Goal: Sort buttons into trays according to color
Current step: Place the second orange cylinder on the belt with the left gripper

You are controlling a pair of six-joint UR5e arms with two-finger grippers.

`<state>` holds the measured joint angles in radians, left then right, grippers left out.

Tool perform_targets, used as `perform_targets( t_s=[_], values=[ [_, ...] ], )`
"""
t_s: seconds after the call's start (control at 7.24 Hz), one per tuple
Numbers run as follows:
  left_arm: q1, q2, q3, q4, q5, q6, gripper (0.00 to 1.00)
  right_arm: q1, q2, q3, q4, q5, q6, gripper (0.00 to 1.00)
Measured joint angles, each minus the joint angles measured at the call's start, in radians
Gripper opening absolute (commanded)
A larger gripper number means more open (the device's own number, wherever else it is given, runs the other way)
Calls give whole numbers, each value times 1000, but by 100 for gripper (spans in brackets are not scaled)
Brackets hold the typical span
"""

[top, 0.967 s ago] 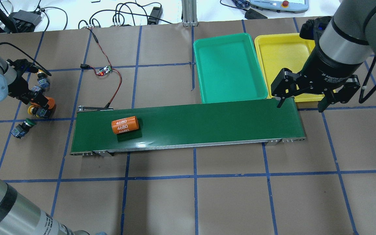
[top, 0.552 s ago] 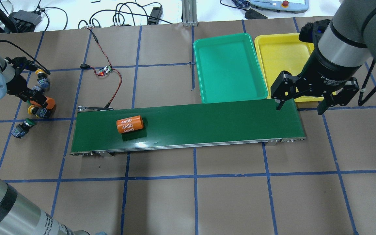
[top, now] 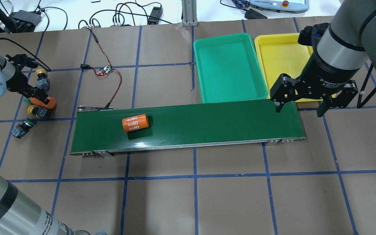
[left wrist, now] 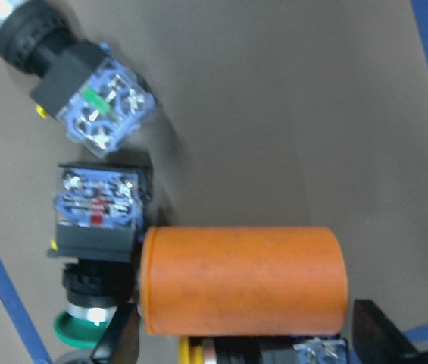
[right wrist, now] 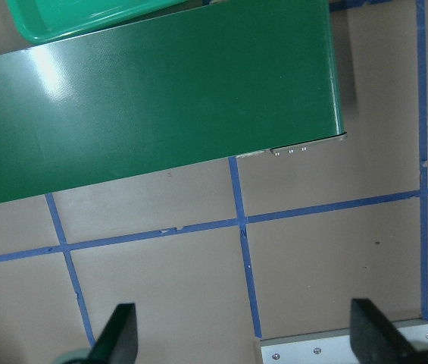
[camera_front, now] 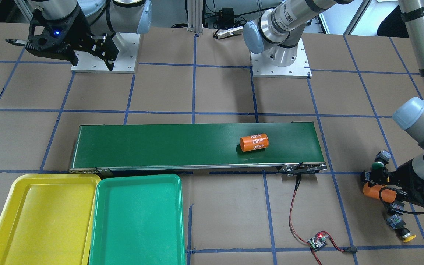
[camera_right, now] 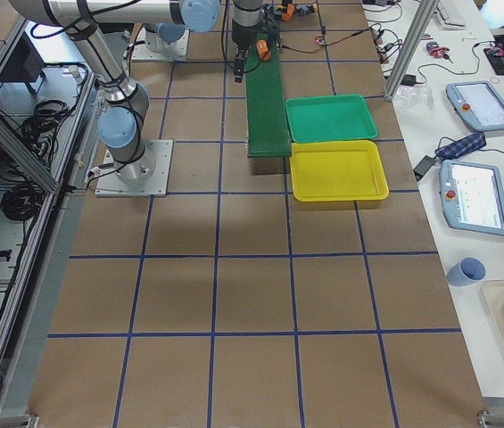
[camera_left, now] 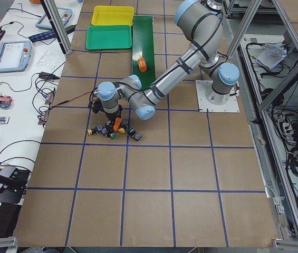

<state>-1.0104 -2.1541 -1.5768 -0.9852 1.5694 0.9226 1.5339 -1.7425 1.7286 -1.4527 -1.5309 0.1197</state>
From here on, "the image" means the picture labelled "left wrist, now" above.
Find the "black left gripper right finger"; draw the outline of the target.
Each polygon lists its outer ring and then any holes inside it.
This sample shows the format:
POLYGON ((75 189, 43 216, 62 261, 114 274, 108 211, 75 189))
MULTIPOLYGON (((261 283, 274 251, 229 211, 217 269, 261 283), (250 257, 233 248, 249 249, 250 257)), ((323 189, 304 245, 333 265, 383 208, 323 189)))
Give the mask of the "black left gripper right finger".
POLYGON ((372 300, 354 301, 352 344, 361 363, 426 362, 426 358, 372 300))

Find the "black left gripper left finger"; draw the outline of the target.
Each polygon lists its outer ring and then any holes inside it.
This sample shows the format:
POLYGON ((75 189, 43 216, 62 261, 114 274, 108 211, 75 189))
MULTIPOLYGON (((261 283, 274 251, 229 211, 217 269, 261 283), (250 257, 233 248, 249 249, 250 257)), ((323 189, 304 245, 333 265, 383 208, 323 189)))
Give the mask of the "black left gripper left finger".
POLYGON ((137 364, 139 358, 139 314, 137 305, 124 303, 117 310, 92 351, 93 363, 137 364))

